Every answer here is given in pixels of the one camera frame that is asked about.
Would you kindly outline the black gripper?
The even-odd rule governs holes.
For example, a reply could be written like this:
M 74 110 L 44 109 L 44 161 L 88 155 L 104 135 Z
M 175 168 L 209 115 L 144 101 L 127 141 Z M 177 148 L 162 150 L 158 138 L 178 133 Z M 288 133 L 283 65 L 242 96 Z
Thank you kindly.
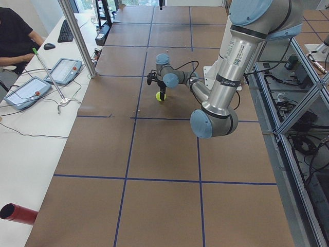
M 163 81 L 158 81 L 157 85 L 160 88 L 160 91 L 158 92 L 158 98 L 159 100 L 165 101 L 166 99 L 166 84 Z

